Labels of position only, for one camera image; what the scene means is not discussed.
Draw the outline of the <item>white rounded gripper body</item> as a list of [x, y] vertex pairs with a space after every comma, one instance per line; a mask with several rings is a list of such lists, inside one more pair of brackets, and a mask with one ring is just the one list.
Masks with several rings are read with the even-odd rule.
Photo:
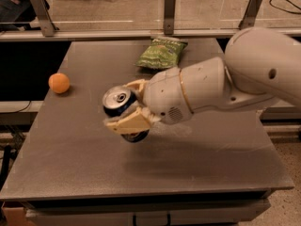
[[180, 69], [157, 73], [144, 89], [143, 103], [165, 124], [188, 121], [192, 112], [182, 92]]

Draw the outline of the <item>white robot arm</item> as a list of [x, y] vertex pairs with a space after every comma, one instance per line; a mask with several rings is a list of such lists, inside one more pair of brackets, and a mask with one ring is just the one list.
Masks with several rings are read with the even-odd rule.
[[300, 42], [251, 27], [229, 40], [222, 58], [111, 88], [103, 96], [103, 123], [133, 141], [144, 138], [158, 121], [175, 124], [208, 110], [261, 109], [278, 99], [300, 106], [300, 77]]

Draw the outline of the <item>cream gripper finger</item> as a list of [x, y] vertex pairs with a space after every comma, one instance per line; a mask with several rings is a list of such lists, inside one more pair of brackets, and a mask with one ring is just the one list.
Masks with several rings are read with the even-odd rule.
[[136, 134], [147, 131], [160, 121], [161, 118], [152, 113], [147, 107], [137, 107], [134, 112], [111, 119], [105, 119], [103, 124], [118, 135]]
[[145, 88], [148, 84], [148, 80], [138, 79], [127, 83], [125, 87], [132, 91], [138, 99], [142, 99], [144, 97]]

